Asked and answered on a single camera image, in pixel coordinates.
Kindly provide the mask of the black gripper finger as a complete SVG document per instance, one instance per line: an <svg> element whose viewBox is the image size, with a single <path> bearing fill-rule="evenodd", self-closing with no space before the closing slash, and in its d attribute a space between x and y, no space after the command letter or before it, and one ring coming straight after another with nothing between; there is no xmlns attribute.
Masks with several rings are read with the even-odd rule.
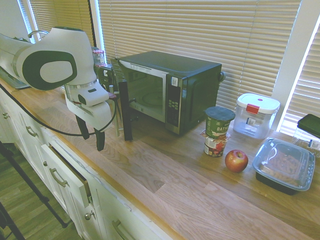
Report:
<svg viewBox="0 0 320 240"><path fill-rule="evenodd" d="M94 129L96 136L96 148L98 151L102 151L105 146L105 132Z"/></svg>
<svg viewBox="0 0 320 240"><path fill-rule="evenodd" d="M80 129L82 137L86 140L90 137L86 122L76 115L76 121Z"/></svg>

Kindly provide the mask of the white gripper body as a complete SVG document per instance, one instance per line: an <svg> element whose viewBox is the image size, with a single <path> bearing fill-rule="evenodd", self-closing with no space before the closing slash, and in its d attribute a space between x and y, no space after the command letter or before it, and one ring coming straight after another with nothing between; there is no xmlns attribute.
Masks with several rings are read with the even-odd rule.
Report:
<svg viewBox="0 0 320 240"><path fill-rule="evenodd" d="M101 132L112 119L110 107L105 101L93 106L86 106L66 99L66 105L72 113Z"/></svg>

